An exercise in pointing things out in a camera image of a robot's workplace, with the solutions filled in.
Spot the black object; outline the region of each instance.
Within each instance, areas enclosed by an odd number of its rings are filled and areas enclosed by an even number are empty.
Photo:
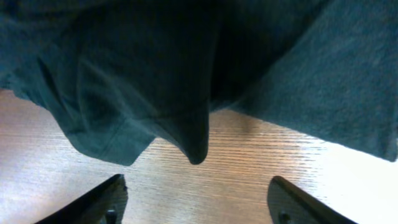
[[[121,224],[126,205],[126,182],[116,174],[36,224]]]
[[[285,180],[272,178],[267,202],[274,224],[354,224]]]

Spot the dark teal fabric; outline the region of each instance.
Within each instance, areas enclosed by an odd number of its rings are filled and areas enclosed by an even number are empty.
[[[0,86],[80,152],[123,165],[160,136],[192,164],[231,108],[394,161],[398,4],[3,1]]]

